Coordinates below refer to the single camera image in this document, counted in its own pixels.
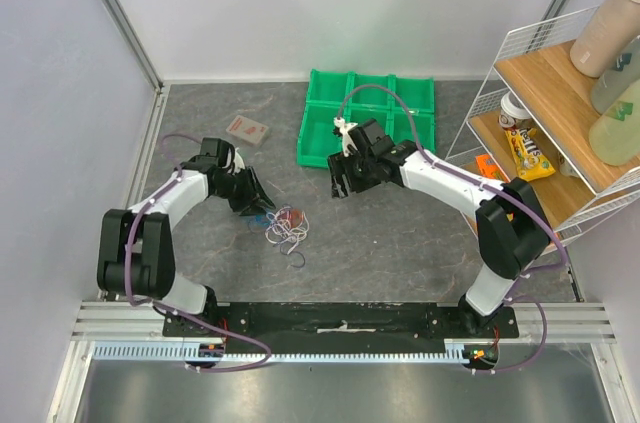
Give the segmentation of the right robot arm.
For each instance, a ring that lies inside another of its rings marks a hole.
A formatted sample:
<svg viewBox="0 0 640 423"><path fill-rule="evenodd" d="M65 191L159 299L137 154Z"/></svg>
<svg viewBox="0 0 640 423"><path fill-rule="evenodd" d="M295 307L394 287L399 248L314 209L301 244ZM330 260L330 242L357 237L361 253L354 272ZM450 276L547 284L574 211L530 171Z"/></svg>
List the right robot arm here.
<svg viewBox="0 0 640 423"><path fill-rule="evenodd" d="M328 158L335 198L381 183L424 193L474 219L483 265L458 303L458 324L483 335L514 284L554 235L531 185L489 179L455 167L414 141L396 143L374 119L334 120L341 149Z"/></svg>

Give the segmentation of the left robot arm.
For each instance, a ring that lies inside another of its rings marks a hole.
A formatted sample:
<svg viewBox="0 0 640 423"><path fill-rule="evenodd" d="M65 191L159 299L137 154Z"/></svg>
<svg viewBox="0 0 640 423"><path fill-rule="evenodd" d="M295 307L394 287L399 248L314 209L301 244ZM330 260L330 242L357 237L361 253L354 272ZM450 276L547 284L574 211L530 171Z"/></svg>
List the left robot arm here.
<svg viewBox="0 0 640 423"><path fill-rule="evenodd" d="M226 200L239 216L262 216L275 204L233 144L213 137L191 140L200 145L199 152L175 161L171 176L157 190L103 216L97 283L132 306L150 304L167 323L198 336L227 337L215 291L178 273L173 230L210 197Z"/></svg>

